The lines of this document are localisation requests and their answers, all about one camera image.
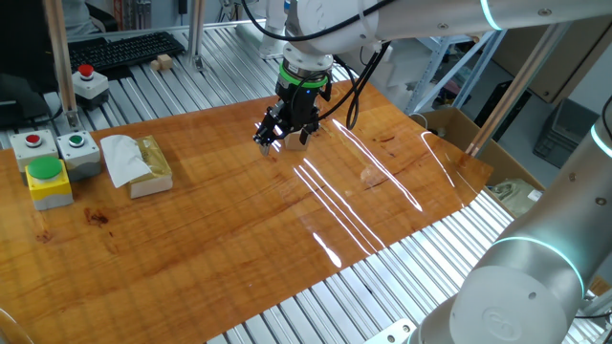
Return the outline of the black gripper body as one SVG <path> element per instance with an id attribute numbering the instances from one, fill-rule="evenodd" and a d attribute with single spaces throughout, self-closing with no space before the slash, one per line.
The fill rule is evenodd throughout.
<path id="1" fill-rule="evenodd" d="M 320 88 L 297 88 L 292 83 L 276 82 L 275 90 L 283 105 L 278 113 L 281 122 L 277 127 L 285 133 L 293 133 L 302 128 L 313 132 L 318 126 L 319 109 L 317 98 L 322 97 L 325 101 L 331 98 L 332 86 L 326 84 Z"/>

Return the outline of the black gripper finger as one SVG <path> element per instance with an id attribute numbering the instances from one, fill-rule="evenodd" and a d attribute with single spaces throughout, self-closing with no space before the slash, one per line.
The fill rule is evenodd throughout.
<path id="1" fill-rule="evenodd" d="M 300 133 L 299 142 L 302 145 L 308 145 L 311 136 L 319 129 L 319 123 L 317 121 L 305 125 Z"/>
<path id="2" fill-rule="evenodd" d="M 272 144 L 283 138 L 283 133 L 276 134 L 276 127 L 282 130 L 287 121 L 280 115 L 282 106 L 269 107 L 253 136 L 253 141 L 259 146 L 260 153 L 268 156 Z"/>

